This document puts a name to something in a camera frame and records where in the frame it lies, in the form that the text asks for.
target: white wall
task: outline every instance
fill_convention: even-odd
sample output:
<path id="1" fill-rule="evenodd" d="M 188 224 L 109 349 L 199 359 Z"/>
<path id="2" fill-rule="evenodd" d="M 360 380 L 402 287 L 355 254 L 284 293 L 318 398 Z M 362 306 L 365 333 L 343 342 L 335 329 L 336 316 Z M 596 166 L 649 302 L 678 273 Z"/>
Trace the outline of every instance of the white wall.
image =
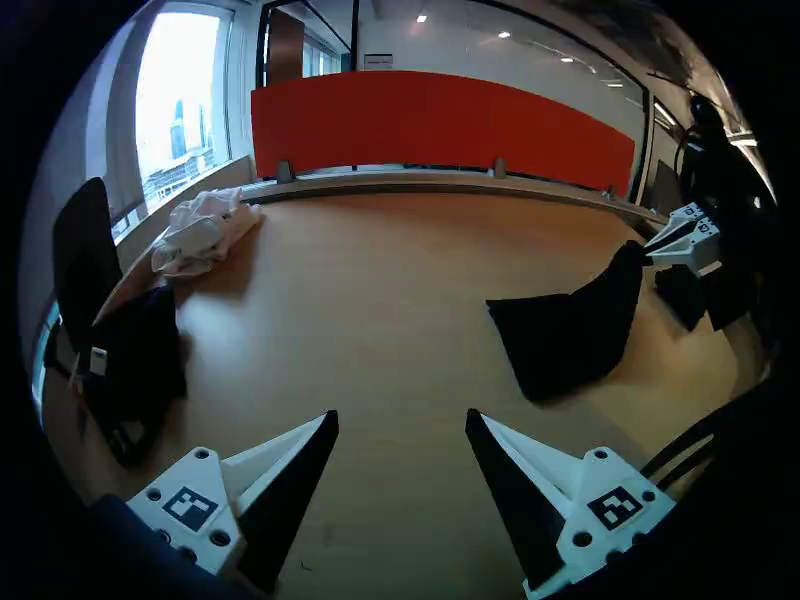
<path id="1" fill-rule="evenodd" d="M 423 11 L 428 16 L 424 23 L 417 23 L 416 15 L 406 12 L 389 13 L 380 19 L 364 14 L 359 30 L 359 68 L 364 54 L 392 54 L 395 70 L 474 77 L 571 106 L 633 140 L 630 187 L 644 140 L 641 88 L 634 88 L 630 80 L 614 73 L 596 54 L 528 19 L 463 0 L 447 2 L 450 10 L 437 14 L 437 5 L 443 4 L 428 5 Z M 464 20 L 453 10 L 458 4 L 469 5 Z M 509 31 L 512 36 L 500 39 L 499 31 Z M 575 62 L 563 63 L 561 56 L 575 57 Z M 601 81 L 617 77 L 624 80 L 625 87 L 609 88 Z M 413 94 L 408 100 L 414 101 Z"/>

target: black cloth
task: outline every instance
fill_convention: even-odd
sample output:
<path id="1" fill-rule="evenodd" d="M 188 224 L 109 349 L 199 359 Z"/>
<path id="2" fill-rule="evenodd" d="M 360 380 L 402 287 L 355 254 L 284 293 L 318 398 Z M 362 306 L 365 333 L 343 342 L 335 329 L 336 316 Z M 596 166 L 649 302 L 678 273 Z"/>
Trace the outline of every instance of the black cloth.
<path id="1" fill-rule="evenodd" d="M 686 265 L 656 273 L 656 292 L 688 331 L 694 331 L 706 312 L 703 285 Z"/>
<path id="2" fill-rule="evenodd" d="M 645 253 L 626 242 L 572 294 L 487 300 L 522 393 L 546 401 L 607 375 L 625 351 Z"/>
<path id="3" fill-rule="evenodd" d="M 87 405 L 120 464 L 135 464 L 155 441 L 170 401 L 186 394 L 172 288 L 125 303 L 90 335 L 107 362 L 98 375 L 89 370 L 90 353 L 81 354 Z"/>

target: orange desk divider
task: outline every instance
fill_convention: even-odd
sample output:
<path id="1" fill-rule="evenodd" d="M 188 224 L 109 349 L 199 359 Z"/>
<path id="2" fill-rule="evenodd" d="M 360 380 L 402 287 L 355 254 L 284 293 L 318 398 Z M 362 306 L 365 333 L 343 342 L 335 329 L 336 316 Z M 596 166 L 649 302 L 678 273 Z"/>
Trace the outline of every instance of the orange desk divider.
<path id="1" fill-rule="evenodd" d="M 633 140 L 516 88 L 437 73 L 359 71 L 253 90 L 256 174 L 363 164 L 506 169 L 628 191 Z"/>

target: wooden table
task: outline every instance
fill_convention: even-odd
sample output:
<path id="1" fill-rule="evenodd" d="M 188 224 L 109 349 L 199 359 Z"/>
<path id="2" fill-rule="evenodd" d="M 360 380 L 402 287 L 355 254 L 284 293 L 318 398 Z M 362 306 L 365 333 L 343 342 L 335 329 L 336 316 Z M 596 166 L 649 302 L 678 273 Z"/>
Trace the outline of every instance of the wooden table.
<path id="1" fill-rule="evenodd" d="M 227 456 L 338 409 L 280 597 L 518 598 L 468 408 L 575 455 L 604 444 L 641 466 L 761 373 L 747 322 L 713 332 L 704 318 L 687 333 L 647 269 L 617 368 L 554 406 L 525 400 L 484 300 L 589 281 L 639 239 L 609 213 L 455 194 L 262 209 L 226 263 L 177 285 L 188 399 L 148 464 L 124 472 L 93 428 L 60 457 L 87 499 L 129 497 L 196 445 Z"/>

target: black office chair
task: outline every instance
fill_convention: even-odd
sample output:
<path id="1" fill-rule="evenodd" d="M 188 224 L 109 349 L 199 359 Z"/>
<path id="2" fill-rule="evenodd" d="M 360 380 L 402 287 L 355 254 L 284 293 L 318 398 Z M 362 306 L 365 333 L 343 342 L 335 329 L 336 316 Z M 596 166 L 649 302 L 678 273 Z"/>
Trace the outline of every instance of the black office chair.
<path id="1" fill-rule="evenodd" d="M 53 283 L 76 354 L 91 349 L 92 323 L 120 279 L 106 187 L 94 177 L 72 195 L 53 225 Z"/>

